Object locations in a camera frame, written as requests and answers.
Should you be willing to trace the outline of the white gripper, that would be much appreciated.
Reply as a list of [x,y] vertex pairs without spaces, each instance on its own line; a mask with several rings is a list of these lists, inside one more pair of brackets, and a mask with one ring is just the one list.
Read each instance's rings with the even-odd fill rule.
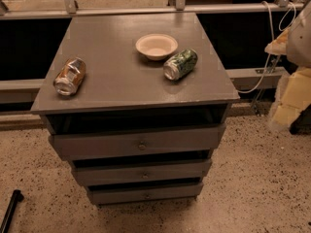
[[[264,51],[274,55],[286,55],[288,35],[289,30],[284,30]],[[289,129],[310,105],[311,68],[298,67],[291,75],[283,75],[278,82],[275,102],[269,111],[269,127],[272,130]]]

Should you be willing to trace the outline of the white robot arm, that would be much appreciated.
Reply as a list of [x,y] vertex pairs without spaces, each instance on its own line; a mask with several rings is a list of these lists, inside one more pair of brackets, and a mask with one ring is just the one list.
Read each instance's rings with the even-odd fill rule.
[[264,51],[285,55],[297,66],[290,76],[279,81],[276,101],[270,110],[270,126],[284,130],[290,128],[311,105],[311,2]]

